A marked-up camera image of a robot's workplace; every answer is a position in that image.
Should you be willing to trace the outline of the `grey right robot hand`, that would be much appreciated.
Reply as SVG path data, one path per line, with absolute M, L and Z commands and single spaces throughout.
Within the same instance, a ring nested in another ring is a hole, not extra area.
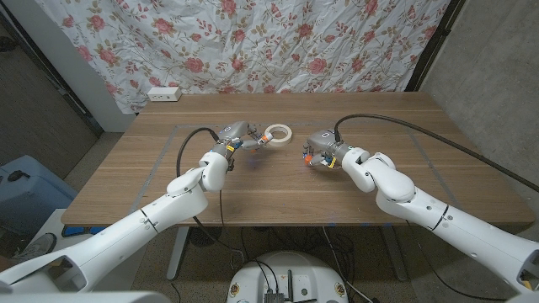
M 337 141 L 333 130 L 320 130 L 310 135 L 303 145 L 304 162 L 310 166 L 336 168 L 342 165 L 350 146 Z

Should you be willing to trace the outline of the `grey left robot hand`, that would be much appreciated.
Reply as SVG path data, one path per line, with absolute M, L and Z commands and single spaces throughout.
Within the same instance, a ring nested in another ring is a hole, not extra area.
M 217 134 L 216 144 L 211 151 L 230 158 L 237 149 L 258 150 L 273 139 L 271 134 L 257 131 L 256 127 L 247 121 L 238 121 L 227 125 Z

